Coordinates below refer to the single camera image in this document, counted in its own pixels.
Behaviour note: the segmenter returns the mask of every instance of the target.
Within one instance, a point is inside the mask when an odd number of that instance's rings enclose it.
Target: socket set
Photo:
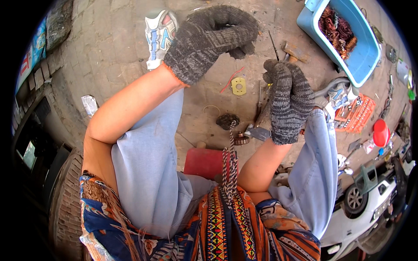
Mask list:
[[[361,133],[375,107],[375,101],[366,95],[359,94],[351,104],[335,111],[335,131]]]

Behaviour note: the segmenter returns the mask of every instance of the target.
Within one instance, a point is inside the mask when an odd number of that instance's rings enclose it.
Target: hammer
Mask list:
[[[303,63],[309,63],[311,60],[311,56],[303,52],[300,48],[296,45],[285,41],[282,50],[286,52],[285,61],[287,60],[289,63],[295,63],[297,60],[300,60]]]

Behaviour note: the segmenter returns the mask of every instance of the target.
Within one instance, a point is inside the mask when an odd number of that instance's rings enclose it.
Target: hand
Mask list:
[[[315,104],[314,93],[301,69],[293,63],[269,59],[264,62],[264,69],[264,81],[272,84],[271,139],[276,145],[295,143]]]
[[[190,86],[222,53],[229,52],[235,59],[252,54],[257,35],[258,22],[247,12],[226,5],[201,9],[180,25],[164,63],[184,85]]]

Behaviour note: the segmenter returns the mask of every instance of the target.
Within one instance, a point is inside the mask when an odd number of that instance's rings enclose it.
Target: light blue jeans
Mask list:
[[[163,238],[187,223],[199,199],[217,184],[176,171],[174,135],[180,121],[184,90],[145,115],[112,147],[122,208],[138,228]],[[314,235],[325,232],[334,207],[337,153],[333,125],[321,110],[309,116],[306,144],[289,176],[291,189],[270,188],[285,208],[302,218]]]

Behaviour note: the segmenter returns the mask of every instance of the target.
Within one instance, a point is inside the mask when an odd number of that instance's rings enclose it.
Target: green plastic stool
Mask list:
[[[360,169],[361,172],[354,178],[354,183],[356,183],[360,195],[364,195],[377,186],[377,173],[374,165],[370,167],[361,165]]]

